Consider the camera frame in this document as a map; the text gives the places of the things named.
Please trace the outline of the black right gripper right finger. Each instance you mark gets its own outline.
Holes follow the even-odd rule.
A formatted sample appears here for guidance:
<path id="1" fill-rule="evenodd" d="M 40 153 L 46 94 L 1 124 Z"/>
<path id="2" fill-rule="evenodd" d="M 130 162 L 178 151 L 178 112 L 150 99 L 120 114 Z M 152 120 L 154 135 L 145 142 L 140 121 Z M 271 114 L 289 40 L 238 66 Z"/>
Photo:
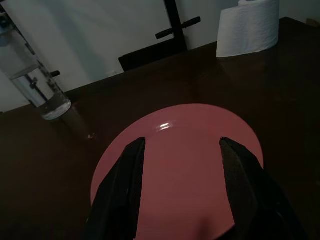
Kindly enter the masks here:
<path id="1" fill-rule="evenodd" d="M 227 197 L 240 240 L 307 240 L 280 186 L 244 145 L 219 140 Z"/>

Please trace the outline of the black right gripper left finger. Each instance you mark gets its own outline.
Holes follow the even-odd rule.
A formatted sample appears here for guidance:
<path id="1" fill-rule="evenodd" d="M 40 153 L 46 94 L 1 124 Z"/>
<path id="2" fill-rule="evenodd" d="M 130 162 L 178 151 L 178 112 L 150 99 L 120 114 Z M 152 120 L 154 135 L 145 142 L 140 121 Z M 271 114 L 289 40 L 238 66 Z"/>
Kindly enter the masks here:
<path id="1" fill-rule="evenodd" d="M 86 225 L 87 240 L 133 240 L 143 185 L 146 139 L 128 144 L 96 192 Z"/>

